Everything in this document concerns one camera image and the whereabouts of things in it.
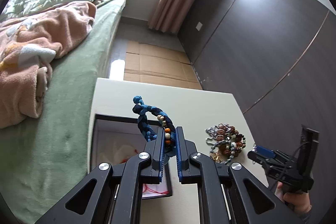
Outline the person's right hand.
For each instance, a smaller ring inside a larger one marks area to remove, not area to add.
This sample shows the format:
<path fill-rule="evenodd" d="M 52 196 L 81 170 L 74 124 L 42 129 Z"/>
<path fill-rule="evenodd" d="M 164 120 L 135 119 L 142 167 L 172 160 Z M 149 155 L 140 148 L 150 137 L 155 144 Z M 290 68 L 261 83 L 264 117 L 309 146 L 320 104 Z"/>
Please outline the person's right hand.
<path fill-rule="evenodd" d="M 311 211 L 310 197 L 308 193 L 284 193 L 283 183 L 278 182 L 275 190 L 275 195 L 282 201 L 293 206 L 293 210 L 297 215 L 303 215 Z"/>

